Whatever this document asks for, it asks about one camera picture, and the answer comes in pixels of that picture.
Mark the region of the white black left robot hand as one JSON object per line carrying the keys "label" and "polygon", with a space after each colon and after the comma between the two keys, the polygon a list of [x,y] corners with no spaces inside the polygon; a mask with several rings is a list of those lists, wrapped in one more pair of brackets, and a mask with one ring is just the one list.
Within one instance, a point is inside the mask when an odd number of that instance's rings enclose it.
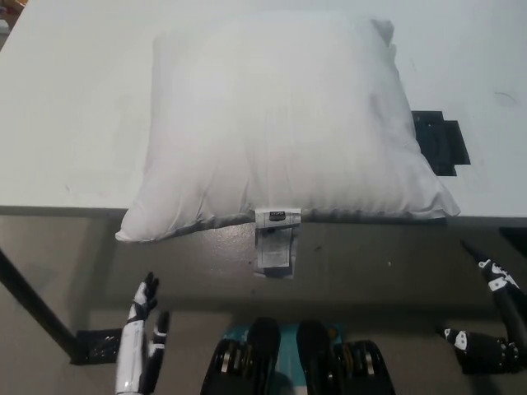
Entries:
{"label": "white black left robot hand", "polygon": [[146,323],[150,312],[157,306],[158,286],[159,279],[149,272],[133,297],[117,355],[117,394],[152,394],[155,391],[170,327],[170,314],[161,312],[152,338],[147,338]]}

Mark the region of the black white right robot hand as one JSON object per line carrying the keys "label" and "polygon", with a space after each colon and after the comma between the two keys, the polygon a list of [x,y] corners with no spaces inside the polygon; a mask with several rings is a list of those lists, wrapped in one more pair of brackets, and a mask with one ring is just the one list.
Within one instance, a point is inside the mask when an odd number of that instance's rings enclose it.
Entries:
{"label": "black white right robot hand", "polygon": [[493,337],[438,326],[436,333],[452,346],[464,374],[514,374],[526,369],[526,294],[513,276],[487,254],[462,240],[492,294],[506,328]]}

